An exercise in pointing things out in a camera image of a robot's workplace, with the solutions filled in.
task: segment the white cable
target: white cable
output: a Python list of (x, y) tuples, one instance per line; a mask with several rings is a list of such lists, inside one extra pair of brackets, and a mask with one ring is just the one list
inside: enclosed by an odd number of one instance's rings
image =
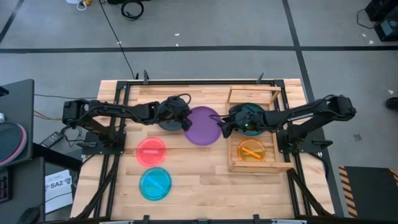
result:
[(79, 4), (76, 5), (76, 8), (77, 8), (77, 10), (79, 10), (79, 11), (84, 11), (84, 10), (87, 9), (87, 4), (86, 4), (86, 2), (83, 0), (83, 1), (81, 1)]

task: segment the orange stick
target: orange stick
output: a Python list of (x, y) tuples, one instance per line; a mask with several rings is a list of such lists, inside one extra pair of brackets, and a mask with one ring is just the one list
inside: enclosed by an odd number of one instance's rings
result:
[(260, 156), (259, 154), (253, 152), (252, 150), (250, 150), (250, 149), (248, 149), (248, 148), (246, 148), (246, 147), (242, 147), (242, 150), (245, 151), (245, 152), (247, 152), (247, 153), (249, 153), (250, 155), (252, 155), (252, 156), (254, 156), (254, 157), (257, 157), (257, 158), (259, 158), (259, 159), (261, 158), (261, 156)]

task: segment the black desk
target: black desk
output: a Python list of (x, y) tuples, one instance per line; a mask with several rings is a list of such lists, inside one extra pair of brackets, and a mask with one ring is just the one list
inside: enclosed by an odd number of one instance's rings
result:
[[(33, 80), (2, 87), (9, 91), (9, 95), (0, 97), (0, 113), (4, 113), (6, 121), (23, 126), (27, 133), (24, 152), (7, 164), (13, 176), (12, 199), (0, 203), (1, 223), (13, 224), (26, 209), (44, 202), (45, 162), (79, 172), (81, 161), (33, 143)], [(40, 206), (40, 212), (39, 222), (43, 222), (45, 205)]]

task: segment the round black object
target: round black object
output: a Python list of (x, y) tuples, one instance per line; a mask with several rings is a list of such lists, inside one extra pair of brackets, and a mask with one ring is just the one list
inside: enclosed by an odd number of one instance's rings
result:
[(5, 161), (18, 150), (23, 137), (23, 130), (18, 124), (0, 123), (0, 162)]
[(398, 110), (398, 97), (389, 98), (386, 101), (386, 107), (393, 110)]
[[(130, 14), (129, 11), (125, 11), (124, 8), (127, 6), (127, 4), (129, 3), (136, 3), (141, 7), (141, 12), (134, 16), (132, 14)], [(136, 19), (140, 18), (142, 16), (142, 14), (144, 13), (144, 5), (142, 4), (142, 2), (140, 0), (127, 0), (122, 4), (121, 7), (121, 11), (122, 11), (122, 15), (125, 19), (130, 20), (130, 21), (135, 21)]]

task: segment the orange petri dish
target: orange petri dish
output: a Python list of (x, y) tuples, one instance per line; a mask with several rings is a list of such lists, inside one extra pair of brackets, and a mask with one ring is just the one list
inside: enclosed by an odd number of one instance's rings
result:
[(255, 139), (246, 139), (238, 145), (238, 157), (243, 162), (263, 162), (267, 157), (266, 147)]

